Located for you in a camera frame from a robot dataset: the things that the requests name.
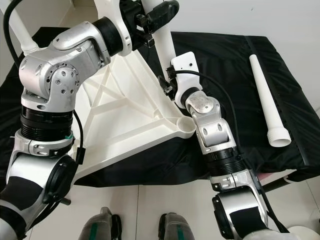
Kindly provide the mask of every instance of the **black cloth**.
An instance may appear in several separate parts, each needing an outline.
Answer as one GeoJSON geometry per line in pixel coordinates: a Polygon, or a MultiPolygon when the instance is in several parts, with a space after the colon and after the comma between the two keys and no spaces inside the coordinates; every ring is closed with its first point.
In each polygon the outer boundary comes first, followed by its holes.
{"type": "MultiPolygon", "coordinates": [[[[40,46],[49,44],[63,28],[42,27],[34,36],[40,46]]],[[[192,51],[199,71],[219,81],[235,106],[241,150],[256,171],[264,173],[297,169],[292,181],[320,175],[320,120],[276,49],[263,36],[173,32],[177,55],[192,51]],[[271,147],[267,125],[250,66],[256,54],[292,143],[271,147]]],[[[162,75],[155,48],[140,53],[156,76],[162,75]]],[[[225,109],[225,119],[234,133],[233,118],[225,96],[209,81],[200,79],[207,95],[225,109]]],[[[19,128],[22,86],[12,68],[0,88],[0,176],[3,177],[19,128]]],[[[120,185],[182,184],[208,175],[196,136],[173,138],[79,179],[76,184],[94,187],[120,185]]]]}

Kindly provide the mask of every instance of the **white bracket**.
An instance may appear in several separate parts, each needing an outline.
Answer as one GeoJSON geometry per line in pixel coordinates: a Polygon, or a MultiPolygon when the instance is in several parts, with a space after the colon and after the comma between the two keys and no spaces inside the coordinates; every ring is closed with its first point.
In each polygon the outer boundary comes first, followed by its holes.
{"type": "MultiPolygon", "coordinates": [[[[171,65],[175,71],[190,70],[199,72],[195,54],[192,51],[186,52],[180,56],[177,56],[171,60],[171,65]]],[[[189,73],[181,73],[176,75],[176,83],[178,90],[175,94],[175,104],[181,109],[185,107],[181,103],[181,97],[185,91],[190,88],[198,88],[202,90],[200,85],[199,76],[189,73]]]]}

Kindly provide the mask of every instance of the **white wall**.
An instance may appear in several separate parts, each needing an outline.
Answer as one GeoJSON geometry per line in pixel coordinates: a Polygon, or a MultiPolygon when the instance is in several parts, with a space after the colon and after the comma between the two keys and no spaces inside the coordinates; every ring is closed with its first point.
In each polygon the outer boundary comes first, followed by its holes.
{"type": "Polygon", "coordinates": [[[320,107],[320,0],[178,0],[172,31],[266,36],[320,107]]]}
{"type": "MultiPolygon", "coordinates": [[[[70,0],[24,0],[16,8],[24,25],[33,36],[40,27],[57,27],[71,6],[70,0]]],[[[5,80],[13,59],[8,50],[4,31],[4,15],[0,11],[0,85],[5,80]]],[[[20,44],[14,34],[11,34],[13,45],[20,54],[20,44]]]]}

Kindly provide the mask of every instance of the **white pole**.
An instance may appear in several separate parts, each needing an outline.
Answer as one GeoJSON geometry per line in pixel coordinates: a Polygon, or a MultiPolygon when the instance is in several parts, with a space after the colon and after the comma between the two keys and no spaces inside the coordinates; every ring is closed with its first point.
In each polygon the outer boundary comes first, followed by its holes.
{"type": "MultiPolygon", "coordinates": [[[[3,14],[5,14],[6,9],[10,3],[10,0],[0,0],[0,9],[3,14]]],[[[21,49],[25,56],[39,50],[37,43],[31,38],[28,30],[26,29],[24,23],[21,21],[16,10],[12,11],[9,24],[14,34],[18,38],[21,44],[21,49]]]]}
{"type": "Polygon", "coordinates": [[[268,87],[266,78],[259,64],[256,55],[251,55],[249,57],[253,76],[256,84],[256,88],[259,93],[264,118],[266,125],[268,127],[267,137],[269,143],[273,147],[284,147],[291,143],[291,138],[287,129],[279,116],[276,104],[271,95],[270,89],[268,87]]]}
{"type": "MultiPolygon", "coordinates": [[[[141,2],[145,13],[149,13],[154,9],[154,7],[163,3],[163,0],[142,0],[141,2]]],[[[152,37],[154,39],[155,49],[160,60],[164,78],[169,82],[170,80],[166,69],[170,67],[171,60],[176,57],[176,51],[174,42],[172,41],[169,25],[166,24],[158,29],[154,34],[152,34],[152,37]]]]}

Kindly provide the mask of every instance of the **white plastic tube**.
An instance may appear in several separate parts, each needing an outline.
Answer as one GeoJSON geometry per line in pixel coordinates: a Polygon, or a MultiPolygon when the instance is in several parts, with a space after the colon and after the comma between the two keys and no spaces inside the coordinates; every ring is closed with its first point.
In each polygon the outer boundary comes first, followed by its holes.
{"type": "MultiPolygon", "coordinates": [[[[146,13],[152,11],[156,6],[163,3],[163,0],[142,0],[143,9],[146,13]]],[[[169,25],[166,24],[152,34],[155,49],[158,54],[164,78],[169,82],[167,68],[170,67],[171,59],[176,57],[174,42],[170,32],[169,25]]]]}
{"type": "MultiPolygon", "coordinates": [[[[5,14],[6,9],[10,3],[10,0],[0,0],[0,9],[3,14],[5,14]]],[[[31,38],[28,30],[26,29],[24,23],[21,21],[16,10],[12,11],[9,24],[14,34],[18,38],[21,44],[21,49],[25,56],[39,50],[37,43],[31,38]]]]}
{"type": "Polygon", "coordinates": [[[249,57],[256,88],[259,93],[264,118],[268,127],[267,137],[269,144],[273,147],[285,147],[291,143],[291,138],[287,129],[279,116],[276,104],[271,95],[266,78],[259,64],[256,55],[249,57]]]}

